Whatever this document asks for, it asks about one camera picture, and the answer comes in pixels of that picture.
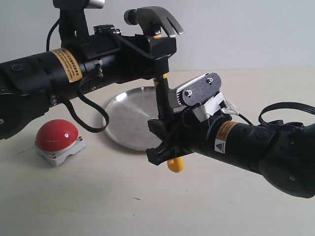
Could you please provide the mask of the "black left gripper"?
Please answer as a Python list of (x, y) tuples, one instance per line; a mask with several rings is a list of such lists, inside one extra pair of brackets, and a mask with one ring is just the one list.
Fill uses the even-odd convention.
[(111, 84), (150, 80), (169, 72), (168, 59), (177, 52), (176, 38), (123, 36), (113, 25), (98, 25), (87, 42), (76, 44), (76, 58), (84, 69), (79, 88), (83, 94)]

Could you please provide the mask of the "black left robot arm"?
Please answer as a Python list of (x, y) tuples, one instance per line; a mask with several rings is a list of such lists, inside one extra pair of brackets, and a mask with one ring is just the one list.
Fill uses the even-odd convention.
[(99, 133), (76, 114), (71, 100), (80, 98), (106, 120), (107, 112), (86, 94), (110, 84), (149, 80), (169, 71), (177, 50), (174, 37), (124, 36), (112, 25), (99, 25), (87, 42), (73, 38), (59, 49), (0, 65), (0, 137), (8, 139), (53, 106), (64, 104), (84, 129)]

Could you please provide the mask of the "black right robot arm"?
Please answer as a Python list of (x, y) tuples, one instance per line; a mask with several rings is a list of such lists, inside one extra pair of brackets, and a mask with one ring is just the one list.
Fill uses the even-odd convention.
[(296, 134), (234, 122), (223, 114), (201, 122), (184, 111), (171, 122), (148, 121), (149, 130), (161, 143), (146, 153), (154, 165), (201, 154), (261, 175), (286, 194), (308, 199), (315, 195), (315, 126), (299, 122), (293, 126)]

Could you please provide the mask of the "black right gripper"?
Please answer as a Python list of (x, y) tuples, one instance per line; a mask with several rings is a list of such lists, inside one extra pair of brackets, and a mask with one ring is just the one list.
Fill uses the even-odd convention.
[(154, 165), (193, 152), (207, 157), (216, 156), (217, 115), (200, 121), (192, 108), (185, 108), (170, 122), (150, 119), (148, 128), (162, 141), (158, 147), (146, 149), (148, 161)]

